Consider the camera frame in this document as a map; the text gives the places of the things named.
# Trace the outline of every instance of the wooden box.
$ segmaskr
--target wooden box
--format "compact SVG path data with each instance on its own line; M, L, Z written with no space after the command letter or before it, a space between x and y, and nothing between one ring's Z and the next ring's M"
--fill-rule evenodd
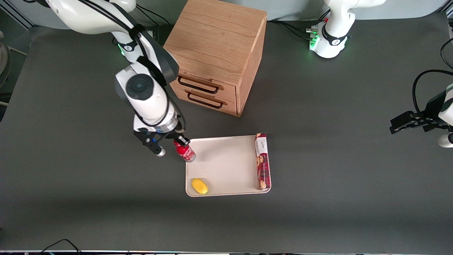
M188 0L164 48L179 64L177 97L240 116L260 65L267 14L219 0Z

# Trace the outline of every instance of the metal drawer handle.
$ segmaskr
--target metal drawer handle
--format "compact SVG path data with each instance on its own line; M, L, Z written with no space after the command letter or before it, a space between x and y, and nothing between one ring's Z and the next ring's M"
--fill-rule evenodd
M220 109L223 106L223 102L217 102L217 103L220 103L220 105L213 105L213 104L210 104L210 103L205 103L205 102L200 101L200 100L195 99L195 98L191 98L190 95L192 95L192 94L190 92L187 92L187 98L189 100L191 100L191 101L194 101L194 102L197 102L197 103L200 103L200 104L204 104L204 105L207 105L207 106L215 108L215 109Z
M189 87L189 88L201 90L201 91L206 92L206 93L209 93L209 94L215 94L215 93L217 93L217 91L219 91L219 87L216 87L215 90L209 90L209 89L205 89L205 88L200 88L200 87L197 87L197 86L194 86L194 85L191 85L191 84L182 82L182 81L181 81L181 78L182 78L181 76L178 77L178 82L179 82L179 84L184 85L184 86L187 86L187 87Z

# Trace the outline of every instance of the dark gray table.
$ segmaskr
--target dark gray table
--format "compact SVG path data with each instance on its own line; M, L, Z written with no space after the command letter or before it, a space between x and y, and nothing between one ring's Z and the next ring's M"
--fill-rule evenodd
M170 141L157 158L133 136L110 35L31 32L0 123L1 249L453 253L453 150L442 131L388 130L416 75L447 68L445 14L357 21L334 59L268 24L241 118L178 103L190 138L268 133L272 190L206 198L185 194ZM427 75L420 104L450 82Z

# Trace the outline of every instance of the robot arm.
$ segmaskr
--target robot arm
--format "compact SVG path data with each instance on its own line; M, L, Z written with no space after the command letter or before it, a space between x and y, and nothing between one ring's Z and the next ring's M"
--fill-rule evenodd
M444 148L453 148L453 132L451 132L451 127L453 126L453 84L447 87L445 93L445 100L442 109L440 109L439 118L450 125L450 133L441 135L437 143Z
M437 142L441 147L453 148L453 84L430 99L420 114L407 111L393 118L390 121L390 133L396 134L401 130L419 127L423 127L425 132L436 128L447 129L449 133L441 135Z
M324 0L330 8L328 21L321 21L307 29L311 35L309 49L323 58L337 56L347 40L347 33L356 20L356 15L351 8L365 8L381 5L386 0Z
M116 74L115 89L135 112L134 134L157 156L165 150L162 138L181 145L189 140L177 113L177 106L165 91L174 81L179 66L128 12L135 0L46 0L49 7L72 30L83 34L111 32L123 44L126 58L132 62Z

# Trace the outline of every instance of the food package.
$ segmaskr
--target food package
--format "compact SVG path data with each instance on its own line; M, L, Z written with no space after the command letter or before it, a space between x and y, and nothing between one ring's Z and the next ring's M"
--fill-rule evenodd
M267 139L265 133L258 133L255 137L256 169L258 172L258 189L270 189L269 157L267 153Z

